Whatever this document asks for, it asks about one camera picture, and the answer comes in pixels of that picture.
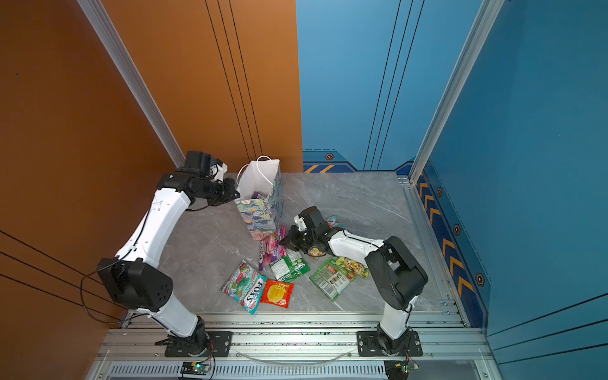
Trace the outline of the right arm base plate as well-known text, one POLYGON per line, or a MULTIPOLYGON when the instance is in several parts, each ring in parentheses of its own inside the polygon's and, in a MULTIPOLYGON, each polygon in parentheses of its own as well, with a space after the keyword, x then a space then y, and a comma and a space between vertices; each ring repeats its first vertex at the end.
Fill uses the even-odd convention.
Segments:
POLYGON ((418 332, 408 329, 397 340, 380 330, 356 333, 359 356, 404 356, 421 357, 423 348, 418 332))

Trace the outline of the floral paper bag white handles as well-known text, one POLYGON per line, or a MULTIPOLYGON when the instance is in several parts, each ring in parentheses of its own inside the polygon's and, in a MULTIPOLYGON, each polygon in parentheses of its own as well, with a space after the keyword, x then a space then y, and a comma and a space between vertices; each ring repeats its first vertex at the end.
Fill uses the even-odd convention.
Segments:
POLYGON ((236 177, 240 197, 235 203, 248 232, 255 241, 273 234, 283 213, 283 188, 280 160, 261 155, 243 166, 236 177), (261 199, 251 199, 254 192, 261 199))

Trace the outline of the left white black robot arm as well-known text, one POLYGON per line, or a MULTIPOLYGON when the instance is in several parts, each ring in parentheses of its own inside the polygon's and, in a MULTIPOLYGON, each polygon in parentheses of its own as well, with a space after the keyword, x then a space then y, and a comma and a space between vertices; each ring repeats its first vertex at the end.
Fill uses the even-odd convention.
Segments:
POLYGON ((164 175, 150 208, 132 236, 112 259, 100 260, 97 274, 111 299, 156 321, 168 336, 167 351, 187 356, 206 355, 209 337, 201 317, 188 310, 174 294, 174 282, 158 266, 169 236, 180 217, 197 200, 216 207, 239 198, 235 181, 225 176, 227 166, 181 169, 164 175))

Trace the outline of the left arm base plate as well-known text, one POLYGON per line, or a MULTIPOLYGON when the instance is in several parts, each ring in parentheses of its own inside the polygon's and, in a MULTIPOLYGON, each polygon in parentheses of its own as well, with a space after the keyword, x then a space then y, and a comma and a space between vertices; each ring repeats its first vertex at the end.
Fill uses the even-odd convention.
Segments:
POLYGON ((155 346, 166 348, 165 357, 225 358, 229 356, 232 339, 231 331, 215 331, 188 338, 168 336, 165 340, 156 342, 155 346))

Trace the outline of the green white snack packet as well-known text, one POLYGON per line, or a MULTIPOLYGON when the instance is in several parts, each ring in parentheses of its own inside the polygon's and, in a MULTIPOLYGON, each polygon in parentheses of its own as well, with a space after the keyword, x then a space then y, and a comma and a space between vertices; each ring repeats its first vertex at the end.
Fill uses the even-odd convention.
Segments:
POLYGON ((310 266, 304 261, 301 253, 292 250, 286 250, 286 255, 270 267, 275 280, 283 283, 292 283, 310 271, 310 266))

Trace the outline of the pink Fox's candy bag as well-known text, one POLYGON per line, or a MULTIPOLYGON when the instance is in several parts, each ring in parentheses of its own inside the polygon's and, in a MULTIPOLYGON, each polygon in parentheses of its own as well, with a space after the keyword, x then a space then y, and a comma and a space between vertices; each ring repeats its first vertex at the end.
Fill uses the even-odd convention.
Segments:
POLYGON ((280 245, 280 241, 287 235, 286 226, 281 226, 270 236, 261 241, 261 251, 259 259, 259 270, 264 271, 283 257, 287 256, 285 247, 280 245))

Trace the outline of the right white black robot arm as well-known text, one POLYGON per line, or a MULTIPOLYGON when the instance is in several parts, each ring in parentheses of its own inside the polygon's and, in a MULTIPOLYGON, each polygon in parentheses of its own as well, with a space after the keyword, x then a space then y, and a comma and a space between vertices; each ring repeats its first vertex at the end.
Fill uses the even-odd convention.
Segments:
POLYGON ((369 345, 361 339, 361 356, 422 356, 421 342, 409 325, 418 297, 428 283, 428 274, 399 237, 385 240, 360 237, 340 226, 330 226, 317 207, 308 207, 294 218, 294 225, 280 241, 283 247, 301 253, 317 249, 368 268, 385 302, 383 317, 369 345))

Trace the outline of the teal Fox's candy bag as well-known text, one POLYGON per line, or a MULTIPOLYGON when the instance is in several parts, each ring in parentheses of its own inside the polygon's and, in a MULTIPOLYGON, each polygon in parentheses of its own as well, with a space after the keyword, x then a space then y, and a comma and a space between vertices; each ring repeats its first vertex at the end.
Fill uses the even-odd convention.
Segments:
POLYGON ((222 286, 222 292, 237 301, 246 312, 255 314, 267 280, 247 261, 242 261, 222 286))

